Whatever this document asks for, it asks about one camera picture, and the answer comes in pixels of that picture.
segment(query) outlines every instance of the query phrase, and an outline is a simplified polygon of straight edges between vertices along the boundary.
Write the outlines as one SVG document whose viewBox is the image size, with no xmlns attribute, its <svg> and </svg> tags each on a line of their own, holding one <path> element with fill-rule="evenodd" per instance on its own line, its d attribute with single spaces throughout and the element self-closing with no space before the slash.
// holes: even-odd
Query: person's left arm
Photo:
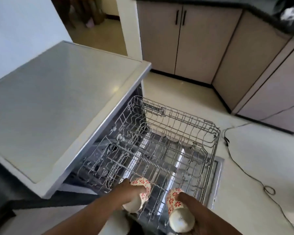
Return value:
<svg viewBox="0 0 294 235">
<path fill-rule="evenodd" d="M 132 186 L 129 180 L 125 179 L 110 193 L 96 199 L 43 235 L 97 235 L 115 210 L 140 193 L 146 193 L 144 186 Z"/>
</svg>

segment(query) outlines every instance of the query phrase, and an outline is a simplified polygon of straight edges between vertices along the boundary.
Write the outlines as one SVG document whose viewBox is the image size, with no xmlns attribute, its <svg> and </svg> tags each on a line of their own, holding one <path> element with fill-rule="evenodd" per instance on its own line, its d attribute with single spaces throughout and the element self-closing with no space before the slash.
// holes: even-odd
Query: upper dishwasher rack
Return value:
<svg viewBox="0 0 294 235">
<path fill-rule="evenodd" d="M 169 189 L 181 188 L 207 203 L 219 135 L 211 121 L 134 96 L 74 173 L 101 195 L 124 178 L 147 178 L 150 198 L 136 218 L 167 233 Z"/>
</svg>

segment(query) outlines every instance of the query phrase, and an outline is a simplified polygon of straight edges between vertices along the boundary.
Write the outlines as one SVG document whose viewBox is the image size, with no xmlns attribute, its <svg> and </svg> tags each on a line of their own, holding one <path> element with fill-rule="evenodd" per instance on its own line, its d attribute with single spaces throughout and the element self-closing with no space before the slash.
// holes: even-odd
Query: person's left hand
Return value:
<svg viewBox="0 0 294 235">
<path fill-rule="evenodd" d="M 133 186 L 130 184 L 129 179 L 124 179 L 120 184 L 115 186 L 110 192 L 115 198 L 124 205 L 133 200 L 140 193 L 146 193 L 145 186 Z"/>
</svg>

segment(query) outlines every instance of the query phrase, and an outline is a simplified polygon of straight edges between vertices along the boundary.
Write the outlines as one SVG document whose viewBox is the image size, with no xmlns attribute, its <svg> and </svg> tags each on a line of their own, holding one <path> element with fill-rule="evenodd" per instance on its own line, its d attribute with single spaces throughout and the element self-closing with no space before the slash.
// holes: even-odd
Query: dishwasher top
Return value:
<svg viewBox="0 0 294 235">
<path fill-rule="evenodd" d="M 0 163 L 49 198 L 151 64 L 61 42 L 0 79 Z"/>
</svg>

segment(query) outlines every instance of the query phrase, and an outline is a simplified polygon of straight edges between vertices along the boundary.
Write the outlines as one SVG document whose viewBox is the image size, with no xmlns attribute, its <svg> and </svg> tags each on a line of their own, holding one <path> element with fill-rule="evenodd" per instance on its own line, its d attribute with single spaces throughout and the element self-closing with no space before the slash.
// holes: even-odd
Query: white cup with red flowers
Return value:
<svg viewBox="0 0 294 235">
<path fill-rule="evenodd" d="M 195 217 L 185 204 L 175 199 L 175 196 L 184 192 L 180 188 L 171 189 L 166 197 L 168 206 L 169 224 L 176 233 L 187 233 L 195 225 Z"/>
<path fill-rule="evenodd" d="M 144 203 L 148 201 L 149 195 L 151 193 L 151 185 L 150 182 L 144 177 L 139 177 L 136 180 L 132 181 L 131 185 L 145 186 L 146 188 L 146 193 L 140 193 L 131 202 L 123 205 L 123 208 L 127 210 L 129 213 L 136 213 L 137 211 L 142 209 Z"/>
</svg>

